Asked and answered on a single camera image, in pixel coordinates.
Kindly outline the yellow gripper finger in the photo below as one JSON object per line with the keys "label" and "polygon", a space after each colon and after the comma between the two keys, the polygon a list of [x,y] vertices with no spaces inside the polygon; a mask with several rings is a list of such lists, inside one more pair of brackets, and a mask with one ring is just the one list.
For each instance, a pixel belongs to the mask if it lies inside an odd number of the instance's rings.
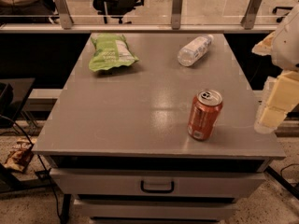
{"label": "yellow gripper finger", "polygon": [[260,56],[266,56],[271,54],[272,50],[272,40],[274,38],[275,33],[272,32],[268,36],[266,36],[262,41],[257,43],[251,50],[252,53]]}
{"label": "yellow gripper finger", "polygon": [[278,77],[268,77],[263,86],[254,130],[272,133],[299,104],[299,73],[283,71]]}

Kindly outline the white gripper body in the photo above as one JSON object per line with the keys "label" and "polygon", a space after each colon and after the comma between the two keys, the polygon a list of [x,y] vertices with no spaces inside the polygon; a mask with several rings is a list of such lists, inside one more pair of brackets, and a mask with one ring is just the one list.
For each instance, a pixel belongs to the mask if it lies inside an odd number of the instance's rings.
{"label": "white gripper body", "polygon": [[299,70],[299,5],[278,25],[272,40],[272,63],[283,70]]}

